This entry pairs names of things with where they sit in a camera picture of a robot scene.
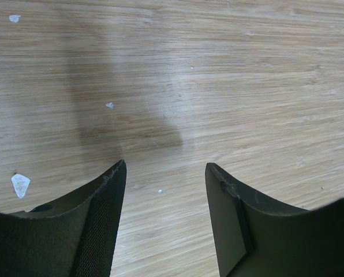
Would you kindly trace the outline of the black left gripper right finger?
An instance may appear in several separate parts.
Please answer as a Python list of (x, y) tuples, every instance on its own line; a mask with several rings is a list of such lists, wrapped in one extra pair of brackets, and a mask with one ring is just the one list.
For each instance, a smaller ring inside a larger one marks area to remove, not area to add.
[(215, 163), (205, 184), (220, 276), (344, 276), (344, 198), (298, 208)]

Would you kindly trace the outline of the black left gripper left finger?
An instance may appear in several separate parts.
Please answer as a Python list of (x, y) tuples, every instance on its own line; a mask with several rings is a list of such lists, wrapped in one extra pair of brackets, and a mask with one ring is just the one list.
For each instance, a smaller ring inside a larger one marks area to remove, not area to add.
[(109, 276), (126, 186), (120, 160), (25, 212), (0, 212), (0, 276)]

